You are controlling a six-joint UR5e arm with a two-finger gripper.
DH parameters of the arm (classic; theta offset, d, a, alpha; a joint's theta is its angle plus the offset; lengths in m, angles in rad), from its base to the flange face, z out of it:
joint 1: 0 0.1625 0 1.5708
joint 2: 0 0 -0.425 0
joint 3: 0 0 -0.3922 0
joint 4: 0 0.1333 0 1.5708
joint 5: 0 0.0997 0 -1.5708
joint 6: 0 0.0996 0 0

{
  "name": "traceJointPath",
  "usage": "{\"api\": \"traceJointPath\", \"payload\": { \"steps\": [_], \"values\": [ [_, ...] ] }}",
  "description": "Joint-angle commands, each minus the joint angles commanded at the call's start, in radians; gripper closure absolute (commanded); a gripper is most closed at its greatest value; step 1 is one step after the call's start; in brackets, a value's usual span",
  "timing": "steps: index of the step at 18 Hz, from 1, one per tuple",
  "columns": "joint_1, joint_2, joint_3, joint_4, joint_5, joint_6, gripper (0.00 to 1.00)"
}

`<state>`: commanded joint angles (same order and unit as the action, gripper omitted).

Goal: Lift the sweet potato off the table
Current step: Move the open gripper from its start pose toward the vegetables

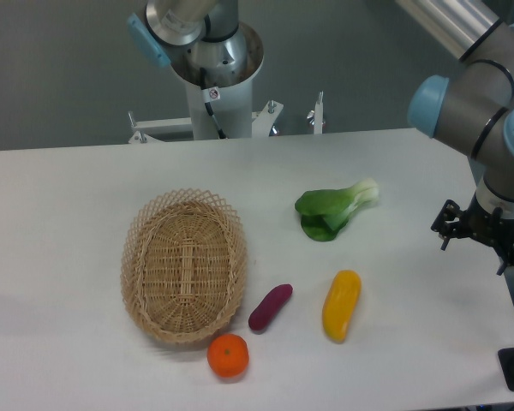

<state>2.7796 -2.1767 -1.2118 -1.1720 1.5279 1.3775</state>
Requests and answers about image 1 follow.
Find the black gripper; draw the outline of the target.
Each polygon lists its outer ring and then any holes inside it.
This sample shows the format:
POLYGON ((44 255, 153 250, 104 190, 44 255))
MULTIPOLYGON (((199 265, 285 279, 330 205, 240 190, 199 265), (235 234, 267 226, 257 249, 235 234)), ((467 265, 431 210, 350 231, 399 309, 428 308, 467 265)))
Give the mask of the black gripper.
POLYGON ((493 195, 475 193, 469 208, 464 211, 453 200, 447 200, 431 230, 442 240, 445 251, 452 239, 471 238, 491 247, 500 258, 497 275, 514 267, 514 203, 505 203, 493 195))

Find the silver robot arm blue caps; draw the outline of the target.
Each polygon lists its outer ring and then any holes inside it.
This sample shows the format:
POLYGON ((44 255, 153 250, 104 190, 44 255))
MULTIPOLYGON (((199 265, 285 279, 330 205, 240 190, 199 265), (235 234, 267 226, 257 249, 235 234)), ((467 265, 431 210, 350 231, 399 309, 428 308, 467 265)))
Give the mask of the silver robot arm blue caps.
POLYGON ((399 6, 464 66, 456 79, 422 82, 409 124, 484 168, 468 208, 447 200, 431 229, 445 244, 469 238, 492 248, 503 274, 514 267, 514 23, 481 1, 399 6))

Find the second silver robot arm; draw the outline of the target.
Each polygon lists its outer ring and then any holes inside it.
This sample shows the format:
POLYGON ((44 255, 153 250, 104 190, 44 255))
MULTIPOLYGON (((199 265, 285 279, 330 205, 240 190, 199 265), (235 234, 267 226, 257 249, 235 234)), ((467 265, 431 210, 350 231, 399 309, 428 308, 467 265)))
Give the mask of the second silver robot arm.
POLYGON ((194 84, 236 84, 248 66, 237 1, 147 1, 127 27, 148 61, 194 84))

